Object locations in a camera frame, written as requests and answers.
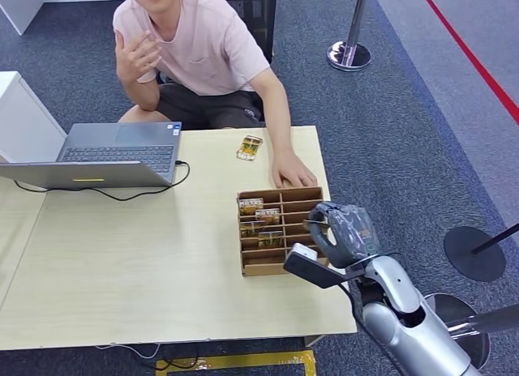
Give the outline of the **person's left hand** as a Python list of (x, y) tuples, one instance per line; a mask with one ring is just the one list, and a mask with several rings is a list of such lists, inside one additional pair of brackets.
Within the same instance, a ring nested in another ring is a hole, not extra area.
[(317, 185), (317, 179), (291, 148), (274, 149), (271, 173), (280, 189), (284, 188), (285, 182), (295, 188)]

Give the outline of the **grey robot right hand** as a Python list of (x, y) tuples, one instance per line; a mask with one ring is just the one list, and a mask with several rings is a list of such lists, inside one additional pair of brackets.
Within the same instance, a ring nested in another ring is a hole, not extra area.
[(363, 207), (321, 202), (309, 212), (307, 224), (315, 245), (336, 268), (363, 263), (382, 250)]

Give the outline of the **person's right hand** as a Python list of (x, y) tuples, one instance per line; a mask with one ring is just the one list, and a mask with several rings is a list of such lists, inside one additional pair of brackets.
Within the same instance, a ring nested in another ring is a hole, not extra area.
[(144, 32), (126, 42), (123, 35), (115, 30), (116, 74), (123, 85), (138, 82), (138, 79), (154, 69), (161, 59), (160, 47)]

